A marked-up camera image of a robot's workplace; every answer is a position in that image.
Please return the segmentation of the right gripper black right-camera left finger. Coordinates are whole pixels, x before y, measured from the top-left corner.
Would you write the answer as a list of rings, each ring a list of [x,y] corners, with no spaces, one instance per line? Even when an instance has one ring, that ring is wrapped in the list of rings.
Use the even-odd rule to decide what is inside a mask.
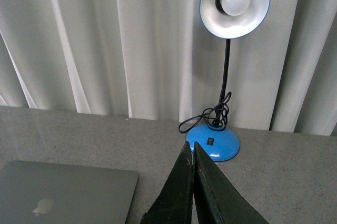
[[[159,194],[140,223],[191,223],[194,165],[185,142]]]

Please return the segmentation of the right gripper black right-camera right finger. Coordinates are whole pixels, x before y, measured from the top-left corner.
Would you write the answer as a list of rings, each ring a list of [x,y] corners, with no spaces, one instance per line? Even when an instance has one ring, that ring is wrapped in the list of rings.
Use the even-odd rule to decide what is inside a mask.
[[[194,143],[194,199],[199,223],[267,223]]]

